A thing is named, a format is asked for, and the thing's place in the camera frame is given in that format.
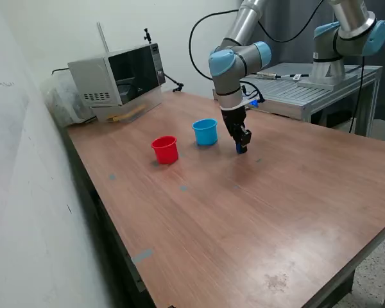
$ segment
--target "black cable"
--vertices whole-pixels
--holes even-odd
[[[261,29],[265,32],[266,36],[269,37],[271,40],[273,40],[274,42],[278,42],[278,43],[286,43],[286,42],[290,42],[292,40],[294,40],[295,38],[297,38],[305,29],[306,27],[308,27],[309,23],[311,22],[312,18],[315,16],[315,13],[316,11],[318,11],[318,8],[321,6],[321,4],[324,2],[324,0],[321,0],[318,5],[316,6],[315,10],[312,12],[312,15],[309,17],[307,23],[302,27],[302,29],[292,38],[290,38],[289,40],[277,40],[275,38],[273,38],[268,32],[267,30],[265,30],[264,26],[258,22],[258,24],[260,25]],[[194,34],[194,31],[195,29],[197,28],[197,26],[200,24],[201,21],[204,21],[205,19],[209,18],[209,17],[212,17],[212,16],[217,16],[217,15],[224,15],[224,14],[229,14],[229,13],[234,13],[234,12],[238,12],[239,10],[229,10],[229,11],[223,11],[223,12],[217,12],[217,13],[212,13],[212,14],[209,14],[207,16],[204,16],[203,18],[201,18],[199,21],[197,21],[195,23],[195,25],[192,27],[192,30],[190,32],[190,37],[189,37],[189,40],[188,40],[188,52],[189,52],[189,56],[190,56],[190,61],[192,63],[192,66],[195,68],[195,70],[197,71],[198,74],[200,74],[201,76],[203,76],[205,79],[208,79],[208,80],[212,80],[211,77],[208,77],[207,75],[205,75],[204,73],[202,73],[197,65],[195,64],[194,62],[194,59],[193,59],[193,52],[191,51],[191,42],[193,41],[193,34]]]
[[[68,67],[66,67],[65,69],[53,69],[53,71],[51,72],[51,74],[54,74],[55,72],[58,72],[58,71],[67,71],[69,70]]]
[[[180,82],[177,82],[176,80],[172,79],[170,76],[168,76],[166,73],[164,73],[164,76],[167,77],[168,79],[170,79],[173,83],[175,83],[176,85],[178,85],[177,88],[173,89],[173,92],[181,92],[184,84],[183,83],[180,83]]]
[[[352,132],[352,127],[354,126],[354,121],[355,121],[355,118],[356,118],[357,112],[358,112],[359,99],[361,98],[362,84],[364,81],[364,66],[365,66],[365,57],[363,56],[362,57],[362,69],[361,69],[361,82],[359,84],[358,98],[357,98],[357,102],[355,104],[354,114],[352,115],[352,122],[351,122],[351,126],[349,128],[349,132]]]
[[[240,80],[239,82],[240,82],[240,83],[244,83],[244,84],[246,84],[246,85],[252,86],[252,87],[257,91],[257,95],[259,95],[258,102],[259,102],[259,103],[265,102],[264,96],[262,96],[261,91],[258,89],[258,87],[257,87],[256,85],[254,85],[253,83],[251,83],[251,82],[249,82],[249,81],[245,81],[245,80]]]
[[[306,27],[308,27],[309,23],[311,22],[312,18],[314,17],[316,11],[318,11],[318,8],[321,6],[322,2],[324,2],[324,0],[321,0],[320,3],[318,3],[318,5],[316,6],[315,10],[312,12],[312,15],[309,17],[307,23],[305,24],[304,27],[302,27],[302,29],[294,36],[294,37],[291,37],[290,39],[288,40],[277,40],[275,38],[273,38],[268,32],[267,30],[265,30],[264,26],[258,22],[259,26],[261,27],[261,29],[263,30],[263,32],[265,32],[266,36],[269,37],[271,40],[273,40],[274,42],[277,42],[277,43],[287,43],[287,42],[290,42],[294,39],[296,39],[297,37],[300,36],[300,34],[302,32],[304,32],[304,30],[306,29]]]
[[[245,96],[251,96],[252,94],[254,94],[254,93],[256,93],[257,92],[257,90],[254,90],[254,91],[252,91],[251,93],[249,93],[249,94],[247,94],[247,93],[244,93],[244,95]]]
[[[193,60],[193,54],[191,52],[191,41],[193,40],[193,34],[194,34],[194,30],[195,28],[197,28],[197,26],[200,24],[201,21],[203,21],[204,19],[207,19],[209,17],[212,17],[212,16],[217,16],[217,15],[223,15],[223,14],[229,14],[229,13],[234,13],[234,12],[238,12],[238,10],[229,10],[229,11],[223,11],[223,12],[218,12],[218,13],[212,13],[210,15],[207,15],[207,16],[204,16],[203,18],[201,18],[199,21],[197,21],[195,23],[195,25],[192,27],[192,30],[190,32],[190,37],[189,37],[189,40],[188,40],[188,52],[190,54],[190,61],[192,63],[192,66],[195,68],[195,70],[198,72],[198,74],[200,74],[201,76],[203,76],[204,78],[208,79],[208,80],[212,80],[211,77],[208,77],[206,75],[204,75],[197,67],[197,65],[195,65],[195,62]]]

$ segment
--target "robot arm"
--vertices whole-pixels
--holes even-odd
[[[256,73],[271,60],[271,49],[264,42],[246,46],[261,18],[268,0],[245,0],[235,23],[221,45],[210,55],[209,66],[221,112],[228,132],[234,138],[237,152],[246,152],[251,131],[244,125],[245,107],[239,80]]]
[[[314,63],[309,80],[336,85],[346,78],[344,56],[371,56],[385,42],[385,21],[377,21],[363,0],[328,0],[337,22],[315,29]]]
[[[247,46],[254,27],[269,0],[244,0],[233,26],[221,45],[210,55],[209,67],[218,95],[221,113],[237,152],[246,152],[251,132],[246,117],[239,80],[260,71],[271,60],[271,49],[264,42]],[[385,41],[385,21],[376,21],[363,0],[328,0],[338,22],[315,30],[314,65],[310,81],[337,83],[345,77],[342,57],[373,55]]]

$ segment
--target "white wall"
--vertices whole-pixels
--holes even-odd
[[[5,19],[40,83],[67,62],[104,51],[96,22],[110,50],[143,44],[144,28],[158,42],[165,72],[185,91],[212,97],[212,84],[192,67],[188,38],[194,23],[209,13],[238,8],[240,0],[0,0]],[[204,21],[194,35],[193,55],[208,70],[208,56],[225,36],[235,14]]]
[[[58,131],[0,15],[0,308],[111,307]]]

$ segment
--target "red cup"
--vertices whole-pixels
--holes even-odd
[[[155,139],[151,143],[151,147],[155,151],[157,156],[157,162],[159,164],[168,165],[172,164],[178,159],[177,138],[173,136],[163,136]]]

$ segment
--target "plastic cup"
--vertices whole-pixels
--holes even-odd
[[[158,139],[155,139],[151,143],[151,147],[155,151],[155,155],[157,156],[157,162],[159,164],[172,164],[178,159],[178,150],[176,142],[176,137],[163,136]]]
[[[211,146],[218,140],[217,120],[202,119],[196,121],[192,128],[195,131],[195,138],[199,146]]]

